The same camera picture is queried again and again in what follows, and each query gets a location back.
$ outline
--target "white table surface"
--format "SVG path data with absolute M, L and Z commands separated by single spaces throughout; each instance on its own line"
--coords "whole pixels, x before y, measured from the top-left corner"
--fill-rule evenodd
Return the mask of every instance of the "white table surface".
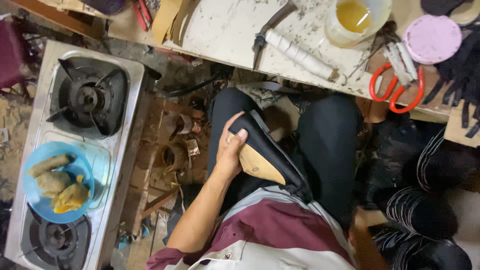
M 198 3 L 188 23 L 182 47 L 153 39 L 152 32 L 144 32 L 137 23 L 131 6 L 112 16 L 109 37 L 167 47 L 174 51 L 201 57 L 244 69 L 253 66 L 252 45 L 255 33 L 287 2 L 287 0 L 196 0 Z M 373 38 L 354 48 L 341 49 L 329 43 L 324 24 L 333 0 L 294 0 L 298 9 L 285 18 L 275 30 L 295 41 L 301 48 L 339 69 L 335 82 L 321 79 L 300 68 L 267 45 L 259 60 L 259 72 L 286 79 L 321 86 L 356 96 L 370 98 L 368 85 L 372 75 L 360 68 L 348 76 L 363 57 L 368 56 Z

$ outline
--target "black pants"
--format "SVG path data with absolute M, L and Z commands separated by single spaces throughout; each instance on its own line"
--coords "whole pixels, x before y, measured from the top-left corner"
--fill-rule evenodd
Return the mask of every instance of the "black pants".
M 236 113 L 262 111 L 251 97 L 236 88 L 223 89 L 211 104 L 208 114 L 212 124 L 208 148 L 208 176 L 216 164 L 218 142 L 225 123 Z M 313 102 L 300 117 L 298 146 L 292 160 L 309 179 L 313 196 L 343 228 L 352 216 L 352 189 L 357 132 L 362 116 L 348 96 L 332 94 Z M 275 182 L 240 172 L 230 185 L 221 213 L 259 187 Z

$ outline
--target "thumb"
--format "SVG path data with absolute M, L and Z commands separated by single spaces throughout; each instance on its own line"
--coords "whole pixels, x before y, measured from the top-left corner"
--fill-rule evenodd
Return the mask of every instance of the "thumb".
M 230 139 L 224 154 L 229 156 L 236 155 L 240 146 L 242 146 L 248 138 L 248 132 L 245 129 L 240 129 L 235 136 Z

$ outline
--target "yellow food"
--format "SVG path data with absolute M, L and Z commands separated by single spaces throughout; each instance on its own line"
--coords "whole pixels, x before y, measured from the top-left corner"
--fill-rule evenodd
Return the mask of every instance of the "yellow food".
M 84 180 L 84 176 L 79 174 L 77 175 L 77 183 L 81 183 Z
M 60 167 L 63 167 L 67 165 L 68 163 L 72 162 L 74 160 L 74 157 L 67 155 L 67 154 L 62 154 L 58 156 L 51 157 L 49 159 L 46 159 L 44 161 L 41 161 L 35 165 L 33 165 L 27 172 L 26 174 L 31 175 L 33 178 L 37 178 L 40 175 L 42 175 L 45 172 L 49 172 L 54 169 L 58 169 Z
M 59 194 L 60 192 L 54 192 L 54 191 L 45 191 L 44 193 L 42 193 L 43 196 L 51 199 L 58 197 Z
M 52 198 L 52 201 L 50 201 L 50 207 L 55 207 L 55 204 L 59 200 L 58 195 Z
M 37 178 L 36 182 L 38 188 L 56 193 L 64 191 L 71 183 L 66 172 L 58 171 L 45 172 Z
M 336 6 L 336 16 L 350 32 L 363 33 L 372 24 L 370 10 L 358 0 L 339 3 Z
M 89 197 L 84 185 L 75 183 L 67 187 L 58 197 L 53 212 L 65 213 L 80 208 Z

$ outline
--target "person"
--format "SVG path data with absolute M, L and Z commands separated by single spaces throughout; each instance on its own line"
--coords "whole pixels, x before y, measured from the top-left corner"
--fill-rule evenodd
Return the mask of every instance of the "person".
M 236 88 L 214 98 L 208 115 L 209 177 L 167 247 L 146 268 L 387 269 L 361 210 L 352 222 L 356 135 L 362 121 L 355 102 L 332 94 L 311 103 L 299 119 L 292 160 L 308 176 L 311 202 L 241 170 L 238 150 L 248 132 L 241 130 L 227 141 L 228 128 L 251 110 L 263 116 L 253 99 Z M 349 228 L 355 257 L 346 239 Z

